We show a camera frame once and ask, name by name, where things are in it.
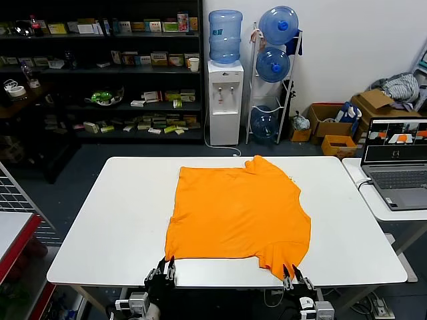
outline red shelf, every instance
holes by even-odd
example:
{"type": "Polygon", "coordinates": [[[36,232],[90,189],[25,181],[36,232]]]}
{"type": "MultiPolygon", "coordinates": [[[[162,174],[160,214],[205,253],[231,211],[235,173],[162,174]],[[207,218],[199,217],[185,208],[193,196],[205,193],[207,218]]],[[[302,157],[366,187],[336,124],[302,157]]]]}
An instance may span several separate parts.
{"type": "Polygon", "coordinates": [[[28,220],[27,224],[22,229],[12,243],[4,258],[0,261],[0,284],[6,278],[9,270],[12,268],[18,256],[21,254],[28,240],[33,236],[35,230],[39,226],[41,218],[34,215],[28,220]]]}
{"type": "Polygon", "coordinates": [[[41,316],[43,315],[43,312],[46,309],[46,306],[49,300],[52,297],[52,294],[55,288],[56,288],[56,285],[53,285],[50,282],[46,283],[46,286],[43,289],[43,292],[41,293],[39,300],[37,300],[37,304],[33,312],[31,313],[29,320],[40,320],[41,316]]]}

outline laptop screen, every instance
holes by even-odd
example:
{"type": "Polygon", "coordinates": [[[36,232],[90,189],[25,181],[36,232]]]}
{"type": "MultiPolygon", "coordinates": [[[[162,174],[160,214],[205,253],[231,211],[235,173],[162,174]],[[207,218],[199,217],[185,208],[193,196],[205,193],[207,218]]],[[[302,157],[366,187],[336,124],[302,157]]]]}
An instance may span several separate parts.
{"type": "Polygon", "coordinates": [[[373,119],[362,158],[376,163],[427,162],[427,119],[373,119]]]}

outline product box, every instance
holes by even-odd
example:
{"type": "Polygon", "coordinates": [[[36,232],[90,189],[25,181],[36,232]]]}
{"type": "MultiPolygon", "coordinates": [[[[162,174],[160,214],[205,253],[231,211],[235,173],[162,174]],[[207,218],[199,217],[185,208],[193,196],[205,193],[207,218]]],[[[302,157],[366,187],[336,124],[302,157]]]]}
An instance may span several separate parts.
{"type": "Polygon", "coordinates": [[[81,35],[94,34],[93,25],[77,25],[77,29],[81,35]]]}
{"type": "Polygon", "coordinates": [[[160,21],[152,21],[149,23],[149,30],[151,32],[161,32],[161,22],[160,21]]]}
{"type": "Polygon", "coordinates": [[[150,22],[159,22],[160,23],[160,19],[144,19],[144,24],[145,24],[145,32],[153,32],[150,28],[149,28],[149,23],[150,22]]]}
{"type": "Polygon", "coordinates": [[[49,60],[47,57],[34,57],[34,64],[38,67],[48,67],[49,60]]]}
{"type": "Polygon", "coordinates": [[[121,62],[124,65],[135,65],[135,55],[121,55],[121,62]]]}
{"type": "Polygon", "coordinates": [[[167,52],[153,52],[151,64],[156,66],[167,66],[167,52]]]}
{"type": "Polygon", "coordinates": [[[111,57],[116,65],[121,65],[121,54],[119,51],[111,51],[111,57]]]}
{"type": "Polygon", "coordinates": [[[79,33],[78,25],[79,25],[79,23],[77,21],[68,21],[67,22],[69,32],[79,33]]]}
{"type": "Polygon", "coordinates": [[[163,101],[163,97],[161,96],[161,91],[144,92],[143,97],[147,103],[163,101]]]}
{"type": "Polygon", "coordinates": [[[138,130],[148,130],[151,128],[151,121],[142,121],[138,123],[138,130]]]}
{"type": "Polygon", "coordinates": [[[36,20],[45,35],[50,35],[49,28],[47,27],[45,20],[36,20]]]}
{"type": "Polygon", "coordinates": [[[162,22],[161,29],[163,32],[178,32],[178,22],[162,22]]]}
{"type": "Polygon", "coordinates": [[[28,67],[34,67],[34,61],[32,58],[18,58],[19,64],[24,62],[28,67]]]}
{"type": "Polygon", "coordinates": [[[188,32],[189,31],[189,17],[187,11],[182,11],[177,14],[178,20],[178,31],[188,32]]]}
{"type": "Polygon", "coordinates": [[[357,146],[349,136],[325,135],[322,143],[324,155],[333,155],[339,159],[354,157],[357,146]]]}
{"type": "Polygon", "coordinates": [[[310,135],[312,134],[311,129],[307,130],[294,130],[292,133],[291,141],[292,142],[306,142],[310,140],[310,135]]]}
{"type": "Polygon", "coordinates": [[[190,31],[197,31],[199,29],[199,21],[197,17],[190,17],[189,18],[189,30],[190,31]]]}
{"type": "Polygon", "coordinates": [[[314,144],[320,144],[325,135],[351,135],[352,123],[324,122],[325,119],[335,119],[342,103],[313,103],[308,110],[308,119],[312,127],[314,144]]]}
{"type": "Polygon", "coordinates": [[[179,94],[178,90],[165,91],[165,101],[173,101],[178,99],[181,99],[181,95],[179,94]]]}
{"type": "Polygon", "coordinates": [[[136,65],[151,65],[151,57],[149,55],[136,55],[135,56],[136,65]]]}
{"type": "Polygon", "coordinates": [[[184,59],[185,59],[185,65],[187,66],[187,68],[189,69],[189,58],[199,58],[200,59],[200,54],[199,53],[184,53],[184,59]]]}
{"type": "Polygon", "coordinates": [[[47,25],[51,35],[66,35],[67,29],[64,23],[49,23],[47,25]]]}
{"type": "Polygon", "coordinates": [[[132,31],[145,31],[144,22],[131,22],[132,31]]]}
{"type": "Polygon", "coordinates": [[[175,67],[182,67],[184,65],[184,55],[182,53],[169,54],[169,65],[174,65],[175,67]]]}
{"type": "Polygon", "coordinates": [[[6,62],[8,65],[18,65],[18,59],[15,57],[6,57],[6,62]]]}
{"type": "Polygon", "coordinates": [[[119,21],[119,30],[120,33],[131,33],[131,21],[119,21]]]}
{"type": "Polygon", "coordinates": [[[182,89],[181,90],[181,100],[183,102],[195,101],[195,90],[194,89],[182,89]]]}

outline cardboard box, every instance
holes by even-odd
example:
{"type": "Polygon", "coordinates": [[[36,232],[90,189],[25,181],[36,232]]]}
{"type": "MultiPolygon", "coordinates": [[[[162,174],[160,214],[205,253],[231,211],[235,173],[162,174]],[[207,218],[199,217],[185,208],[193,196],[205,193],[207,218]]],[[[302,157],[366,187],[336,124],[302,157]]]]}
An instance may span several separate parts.
{"type": "Polygon", "coordinates": [[[294,130],[292,134],[292,142],[306,142],[310,140],[310,135],[312,134],[311,129],[307,130],[294,130]]]}
{"type": "Polygon", "coordinates": [[[362,92],[358,96],[361,103],[366,109],[375,114],[387,114],[393,107],[390,105],[393,99],[387,97],[378,89],[362,92]]]}
{"type": "Polygon", "coordinates": [[[351,103],[360,108],[362,118],[368,125],[373,117],[420,117],[418,112],[408,112],[393,108],[390,105],[393,102],[393,99],[377,89],[355,95],[351,100],[351,103]]]}
{"type": "Polygon", "coordinates": [[[333,155],[339,159],[354,157],[357,146],[349,136],[326,135],[322,143],[324,155],[333,155]]]}
{"type": "Polygon", "coordinates": [[[335,119],[341,110],[341,103],[313,103],[308,110],[308,119],[312,127],[312,141],[317,144],[325,135],[351,135],[352,123],[323,122],[325,119],[335,119]]]}

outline water jug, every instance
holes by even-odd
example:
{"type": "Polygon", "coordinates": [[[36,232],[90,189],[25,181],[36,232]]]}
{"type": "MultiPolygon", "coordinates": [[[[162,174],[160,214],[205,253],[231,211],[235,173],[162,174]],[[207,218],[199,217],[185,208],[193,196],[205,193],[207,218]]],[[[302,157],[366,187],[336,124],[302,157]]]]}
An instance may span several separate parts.
{"type": "Polygon", "coordinates": [[[298,16],[289,7],[275,7],[262,15],[259,27],[268,43],[284,45],[298,32],[298,16]]]}
{"type": "Polygon", "coordinates": [[[279,123],[274,113],[266,105],[258,105],[258,109],[253,108],[251,114],[251,130],[259,139],[272,139],[277,134],[279,123]]]}
{"type": "Polygon", "coordinates": [[[258,53],[256,71],[264,81],[278,82],[286,77],[290,64],[289,57],[282,50],[267,47],[258,53]]]}
{"type": "Polygon", "coordinates": [[[218,63],[240,59],[240,27],[243,15],[235,10],[216,10],[209,14],[209,56],[218,63]]]}

